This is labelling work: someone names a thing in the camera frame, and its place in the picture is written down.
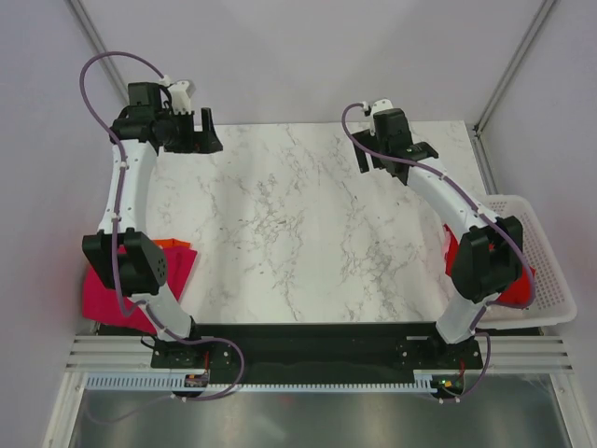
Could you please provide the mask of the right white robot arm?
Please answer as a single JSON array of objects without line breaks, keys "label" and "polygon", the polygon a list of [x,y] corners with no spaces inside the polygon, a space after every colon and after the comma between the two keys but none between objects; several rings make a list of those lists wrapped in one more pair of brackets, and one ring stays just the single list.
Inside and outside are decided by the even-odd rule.
[{"label": "right white robot arm", "polygon": [[456,241],[448,276],[455,293],[437,320],[438,337],[427,344],[429,360],[449,367],[461,355],[487,308],[520,278],[533,276],[523,255],[523,229],[516,217],[500,217],[448,174],[438,152],[414,142],[406,114],[388,99],[351,104],[368,128],[347,136],[360,172],[384,170],[419,195]]}]

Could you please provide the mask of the red t shirt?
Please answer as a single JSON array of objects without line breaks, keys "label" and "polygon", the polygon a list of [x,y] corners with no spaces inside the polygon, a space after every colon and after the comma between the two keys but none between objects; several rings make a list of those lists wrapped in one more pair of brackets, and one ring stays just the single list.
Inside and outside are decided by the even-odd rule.
[{"label": "red t shirt", "polygon": [[445,227],[445,274],[464,298],[479,303],[495,294],[497,303],[520,308],[530,299],[529,274],[501,233],[472,227],[457,238]]}]

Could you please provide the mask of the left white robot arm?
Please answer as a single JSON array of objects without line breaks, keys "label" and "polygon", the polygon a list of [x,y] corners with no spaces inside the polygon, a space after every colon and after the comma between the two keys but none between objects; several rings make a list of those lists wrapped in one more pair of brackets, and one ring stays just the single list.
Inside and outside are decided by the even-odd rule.
[{"label": "left white robot arm", "polygon": [[85,257],[104,287],[115,291],[121,313],[141,310],[159,339],[175,341],[173,357],[185,367],[201,363],[205,346],[190,336],[194,319],[167,284],[167,259],[146,233],[146,209],[162,151],[209,155],[223,149],[210,108],[202,108],[201,122],[194,122],[193,92],[191,81],[167,77],[129,85],[129,102],[108,129],[113,163],[104,215],[97,231],[82,240]]}]

